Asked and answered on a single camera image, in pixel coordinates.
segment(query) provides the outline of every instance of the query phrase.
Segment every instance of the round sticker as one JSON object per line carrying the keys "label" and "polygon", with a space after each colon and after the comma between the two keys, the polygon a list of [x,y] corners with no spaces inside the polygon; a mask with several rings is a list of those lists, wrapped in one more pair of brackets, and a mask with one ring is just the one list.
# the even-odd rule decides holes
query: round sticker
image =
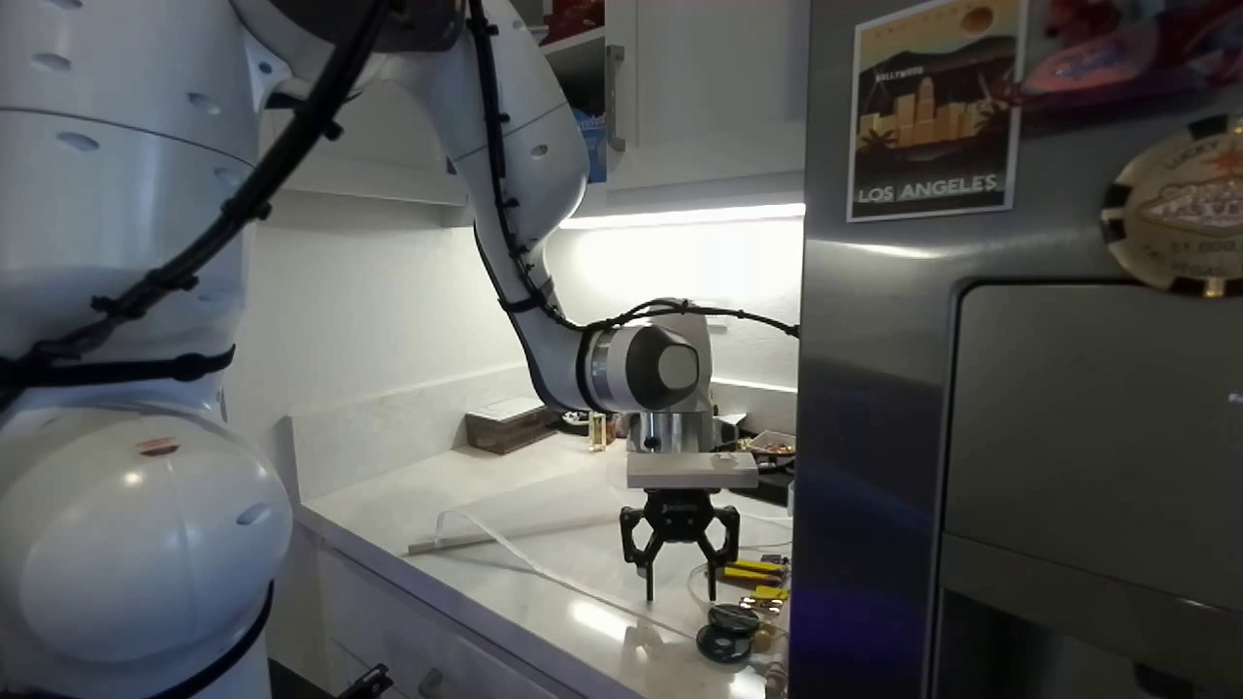
{"label": "round sticker", "polygon": [[1141,284],[1243,293],[1243,120],[1211,115],[1127,163],[1103,199],[1103,241]]}

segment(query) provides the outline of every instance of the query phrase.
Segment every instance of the white countertop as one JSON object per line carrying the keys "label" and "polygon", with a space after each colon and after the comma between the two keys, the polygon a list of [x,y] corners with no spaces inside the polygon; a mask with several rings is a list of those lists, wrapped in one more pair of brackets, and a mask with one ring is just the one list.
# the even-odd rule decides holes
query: white countertop
{"label": "white countertop", "polygon": [[[642,506],[642,495],[623,484],[623,460],[619,444],[594,456],[571,436],[505,460],[452,451],[304,501],[304,519],[348,531],[338,541],[367,549],[355,559],[374,559],[387,579],[405,572],[405,585],[424,603],[431,594],[479,628],[491,624],[479,610],[491,610],[626,690],[763,699],[764,678],[755,667],[724,667],[697,651],[707,610],[697,545],[666,545],[658,598],[644,603],[644,579],[623,559],[619,508]],[[742,511],[742,557],[790,553],[786,508],[730,495],[714,495],[714,506]],[[742,592],[719,583],[719,603],[738,598]]]}

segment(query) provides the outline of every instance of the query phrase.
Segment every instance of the poster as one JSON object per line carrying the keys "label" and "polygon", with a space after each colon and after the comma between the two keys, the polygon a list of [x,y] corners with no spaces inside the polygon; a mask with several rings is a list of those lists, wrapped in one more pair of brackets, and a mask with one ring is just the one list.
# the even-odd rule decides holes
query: poster
{"label": "poster", "polygon": [[850,223],[1001,209],[1026,0],[940,0],[855,27]]}

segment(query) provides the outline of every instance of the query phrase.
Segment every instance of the cable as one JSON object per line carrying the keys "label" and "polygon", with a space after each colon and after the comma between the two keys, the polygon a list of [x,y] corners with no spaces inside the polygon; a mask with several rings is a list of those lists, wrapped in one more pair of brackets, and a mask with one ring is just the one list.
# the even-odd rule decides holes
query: cable
{"label": "cable", "polygon": [[758,324],[758,326],[773,326],[790,339],[799,339],[803,329],[794,324],[778,324],[769,316],[751,316],[751,312],[733,312],[733,308],[701,308],[692,298],[644,298],[615,320],[606,320],[602,326],[626,326],[632,320],[658,320],[658,316],[725,316],[725,320],[742,320],[742,324]]}
{"label": "cable", "polygon": [[[326,69],[317,73],[311,97],[294,110],[290,123],[280,139],[264,153],[255,171],[238,188],[238,194],[222,206],[218,223],[194,236],[162,267],[150,267],[141,284],[119,293],[117,298],[93,298],[91,308],[106,320],[79,326],[61,339],[38,339],[33,350],[11,360],[16,368],[47,368],[56,360],[83,360],[97,346],[106,346],[123,324],[144,320],[161,298],[172,293],[190,293],[198,281],[194,272],[209,265],[249,223],[269,219],[269,199],[286,183],[286,175],[311,155],[324,137],[338,137],[338,110],[348,102],[355,80],[360,79],[394,0],[374,0],[360,17],[348,42],[338,42]],[[27,386],[0,388],[0,412],[8,412]]]}

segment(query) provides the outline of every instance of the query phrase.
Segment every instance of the small object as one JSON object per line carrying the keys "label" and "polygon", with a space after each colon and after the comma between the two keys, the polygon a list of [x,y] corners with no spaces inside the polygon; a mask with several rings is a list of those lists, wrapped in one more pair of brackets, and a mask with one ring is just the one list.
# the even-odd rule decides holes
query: small object
{"label": "small object", "polygon": [[527,445],[553,436],[556,422],[560,422],[560,412],[545,404],[487,404],[462,414],[468,445],[491,451],[491,456],[508,456],[518,445]]}
{"label": "small object", "polygon": [[381,699],[394,687],[387,667],[374,665],[338,699]]}
{"label": "small object", "polygon": [[781,585],[786,583],[786,562],[738,559],[738,562],[724,568],[724,583],[733,583],[733,585]]}
{"label": "small object", "polygon": [[594,451],[606,451],[609,445],[609,414],[591,412],[587,438],[591,438]]}
{"label": "small object", "polygon": [[707,610],[707,624],[701,628],[697,643],[714,665],[742,665],[758,628],[763,620],[755,610],[714,607]]}

